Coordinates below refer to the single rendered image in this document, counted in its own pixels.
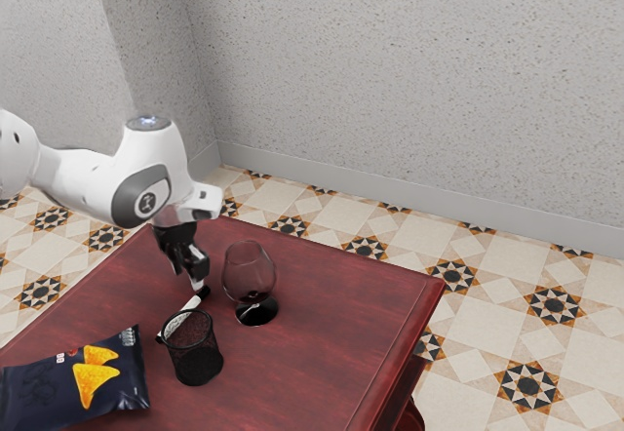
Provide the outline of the dark blue chips bag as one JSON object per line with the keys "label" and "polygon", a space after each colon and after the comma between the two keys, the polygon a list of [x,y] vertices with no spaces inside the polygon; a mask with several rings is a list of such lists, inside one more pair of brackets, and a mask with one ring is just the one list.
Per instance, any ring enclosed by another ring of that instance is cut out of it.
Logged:
{"label": "dark blue chips bag", "polygon": [[138,325],[0,369],[0,431],[61,431],[113,411],[149,407]]}

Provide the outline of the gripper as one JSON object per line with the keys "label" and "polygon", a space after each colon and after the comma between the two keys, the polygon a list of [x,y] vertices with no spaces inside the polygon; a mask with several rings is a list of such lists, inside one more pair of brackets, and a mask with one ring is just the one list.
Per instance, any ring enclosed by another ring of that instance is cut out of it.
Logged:
{"label": "gripper", "polygon": [[161,252],[168,256],[176,275],[180,275],[184,267],[188,273],[191,288],[194,292],[202,290],[204,279],[210,274],[209,256],[194,246],[196,222],[185,222],[175,226],[153,226],[153,233]]}

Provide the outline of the black mesh pen holder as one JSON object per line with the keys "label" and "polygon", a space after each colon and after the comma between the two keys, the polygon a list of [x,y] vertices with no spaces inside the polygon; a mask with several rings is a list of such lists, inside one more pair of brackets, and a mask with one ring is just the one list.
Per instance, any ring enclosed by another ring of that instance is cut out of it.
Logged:
{"label": "black mesh pen holder", "polygon": [[182,384],[202,386],[221,373],[224,359],[208,312],[198,308],[176,312],[162,326],[160,339]]}

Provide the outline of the white marker with black cap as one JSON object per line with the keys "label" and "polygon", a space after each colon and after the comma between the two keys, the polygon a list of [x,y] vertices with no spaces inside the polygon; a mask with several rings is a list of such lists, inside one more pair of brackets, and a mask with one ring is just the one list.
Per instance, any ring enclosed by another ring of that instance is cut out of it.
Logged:
{"label": "white marker with black cap", "polygon": [[199,304],[211,293],[208,286],[204,286],[195,293],[174,315],[171,316],[157,333],[155,340],[164,344],[165,339],[171,336],[195,311],[198,310]]}

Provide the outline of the wine glass with dark base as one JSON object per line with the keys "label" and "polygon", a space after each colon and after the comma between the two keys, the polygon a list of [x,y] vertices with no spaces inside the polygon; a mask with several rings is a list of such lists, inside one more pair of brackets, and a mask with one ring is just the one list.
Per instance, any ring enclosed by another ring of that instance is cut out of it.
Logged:
{"label": "wine glass with dark base", "polygon": [[225,253],[221,284],[236,303],[235,316],[247,327],[270,323],[279,312],[273,296],[276,269],[265,249],[256,241],[238,241]]}

